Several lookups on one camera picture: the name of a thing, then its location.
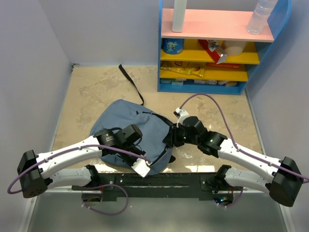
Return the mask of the blue fabric backpack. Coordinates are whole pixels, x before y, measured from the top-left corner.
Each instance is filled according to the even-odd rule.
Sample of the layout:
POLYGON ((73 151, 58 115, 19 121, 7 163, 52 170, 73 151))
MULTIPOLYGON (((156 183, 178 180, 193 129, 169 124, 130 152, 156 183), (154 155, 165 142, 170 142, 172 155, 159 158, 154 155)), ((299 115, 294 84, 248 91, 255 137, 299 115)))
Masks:
POLYGON ((166 117, 143 106, 125 100, 111 103, 95 122, 90 136, 102 129, 125 128, 135 124, 143 136, 139 146, 146 152, 146 157, 152 162, 148 175, 163 171, 170 162, 174 162, 173 148, 163 143, 168 135, 169 126, 173 123, 166 117))

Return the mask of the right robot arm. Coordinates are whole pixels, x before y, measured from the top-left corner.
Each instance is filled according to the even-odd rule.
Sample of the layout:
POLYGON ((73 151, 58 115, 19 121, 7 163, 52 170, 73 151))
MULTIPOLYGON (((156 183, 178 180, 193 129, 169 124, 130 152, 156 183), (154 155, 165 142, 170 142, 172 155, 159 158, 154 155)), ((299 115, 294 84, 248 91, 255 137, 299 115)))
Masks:
POLYGON ((268 157, 239 146, 225 135, 207 130, 196 116, 172 124, 163 140, 169 146, 196 145, 206 155, 228 160, 245 168, 221 167, 215 184, 221 190, 244 187, 267 193, 277 203, 292 207, 304 183, 296 162, 268 157))

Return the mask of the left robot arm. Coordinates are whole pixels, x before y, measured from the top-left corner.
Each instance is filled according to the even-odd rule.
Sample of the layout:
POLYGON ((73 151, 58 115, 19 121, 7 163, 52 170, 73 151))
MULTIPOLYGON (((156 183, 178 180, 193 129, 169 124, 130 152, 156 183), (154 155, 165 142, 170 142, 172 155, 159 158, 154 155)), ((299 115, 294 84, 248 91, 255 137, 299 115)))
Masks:
POLYGON ((123 129, 102 129, 79 143, 53 152, 36 154, 29 150, 17 167, 23 197, 32 198, 48 189, 66 185, 96 189, 100 184, 96 168, 86 166, 70 170, 68 167, 106 155, 119 155, 124 163, 144 177, 150 170, 151 161, 138 148, 141 139, 141 130, 131 124, 123 129))

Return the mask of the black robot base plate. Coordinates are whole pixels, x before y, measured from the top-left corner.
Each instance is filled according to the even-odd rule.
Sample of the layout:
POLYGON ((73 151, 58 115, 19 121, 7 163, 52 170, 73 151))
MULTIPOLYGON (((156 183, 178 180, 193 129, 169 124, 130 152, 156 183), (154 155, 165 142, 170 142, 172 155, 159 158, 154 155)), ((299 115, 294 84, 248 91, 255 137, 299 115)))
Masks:
POLYGON ((133 173, 100 173, 100 184, 121 186, 131 198, 195 198, 211 201, 231 187, 215 181, 216 173, 160 173, 140 177, 133 173))

